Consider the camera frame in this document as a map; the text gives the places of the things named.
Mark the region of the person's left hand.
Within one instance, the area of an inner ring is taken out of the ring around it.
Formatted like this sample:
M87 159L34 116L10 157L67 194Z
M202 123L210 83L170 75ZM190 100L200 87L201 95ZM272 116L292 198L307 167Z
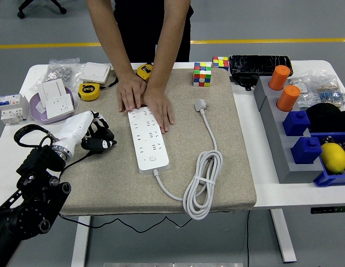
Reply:
M148 88L144 93L144 103L149 107L159 125L162 134L169 131L169 126L174 124L171 103L164 90Z

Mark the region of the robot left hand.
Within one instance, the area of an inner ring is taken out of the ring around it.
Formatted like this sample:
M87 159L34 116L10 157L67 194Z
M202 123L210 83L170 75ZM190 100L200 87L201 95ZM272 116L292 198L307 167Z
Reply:
M116 144L115 136L103 116L98 112L85 111L66 120L52 149L65 161L70 161L78 145L100 154Z

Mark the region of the person's right hand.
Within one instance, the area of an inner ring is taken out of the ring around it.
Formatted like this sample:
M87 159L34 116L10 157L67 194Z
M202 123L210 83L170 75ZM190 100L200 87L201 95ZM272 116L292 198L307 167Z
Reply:
M128 112L141 107L141 99L146 89L146 82L134 73L119 76L117 98L119 112Z

